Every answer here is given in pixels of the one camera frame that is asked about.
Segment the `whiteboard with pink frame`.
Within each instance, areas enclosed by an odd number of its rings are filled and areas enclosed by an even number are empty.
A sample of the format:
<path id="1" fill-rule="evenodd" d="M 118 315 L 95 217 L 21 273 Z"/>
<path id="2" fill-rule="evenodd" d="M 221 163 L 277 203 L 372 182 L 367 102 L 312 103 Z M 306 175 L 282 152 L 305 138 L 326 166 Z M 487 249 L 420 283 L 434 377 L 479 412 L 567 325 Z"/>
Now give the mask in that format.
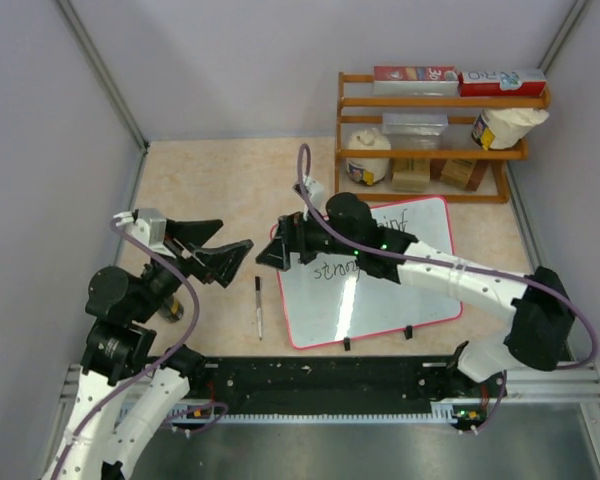
<path id="1" fill-rule="evenodd" d="M 452 254 L 449 209 L 440 196 L 371 208 L 379 224 L 411 233 Z M 320 254 L 308 265 L 291 255 L 291 268 L 277 274 L 287 330 L 296 349 L 316 348 L 454 320 L 463 305 L 423 288 L 373 278 L 353 258 Z"/>

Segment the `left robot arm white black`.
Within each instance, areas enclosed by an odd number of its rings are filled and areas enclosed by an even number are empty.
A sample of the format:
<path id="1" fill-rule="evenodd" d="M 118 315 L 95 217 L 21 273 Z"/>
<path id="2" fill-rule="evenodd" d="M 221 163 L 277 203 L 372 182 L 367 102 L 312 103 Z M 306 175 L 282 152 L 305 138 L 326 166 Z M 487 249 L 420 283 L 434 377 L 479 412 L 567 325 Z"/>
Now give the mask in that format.
<path id="1" fill-rule="evenodd" d="M 177 315 L 174 295 L 191 290 L 191 278 L 229 286 L 253 243 L 206 247 L 222 226 L 219 219 L 174 221 L 154 208 L 113 217 L 111 229 L 150 260 L 140 275 L 107 266 L 90 280 L 85 311 L 95 322 L 73 409 L 44 478 L 130 478 L 173 407 L 204 390 L 203 356 L 179 340 L 151 359 L 156 333 L 144 325 L 161 308 Z"/>

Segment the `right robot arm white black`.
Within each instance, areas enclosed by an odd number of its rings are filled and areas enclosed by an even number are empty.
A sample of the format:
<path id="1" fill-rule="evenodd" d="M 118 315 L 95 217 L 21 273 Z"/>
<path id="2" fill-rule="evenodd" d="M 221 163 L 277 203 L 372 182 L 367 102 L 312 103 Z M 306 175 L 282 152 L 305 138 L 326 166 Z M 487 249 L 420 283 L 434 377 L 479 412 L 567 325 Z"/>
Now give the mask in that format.
<path id="1" fill-rule="evenodd" d="M 514 367 L 556 370 L 574 323 L 558 275 L 496 271 L 455 256 L 441 200 L 410 202 L 407 211 L 433 228 L 433 243 L 400 226 L 396 206 L 372 207 L 352 193 L 331 197 L 322 219 L 306 210 L 280 217 L 256 261 L 278 273 L 293 345 L 435 324 L 472 306 L 500 326 L 462 341 L 446 372 L 454 393 L 470 395 Z"/>

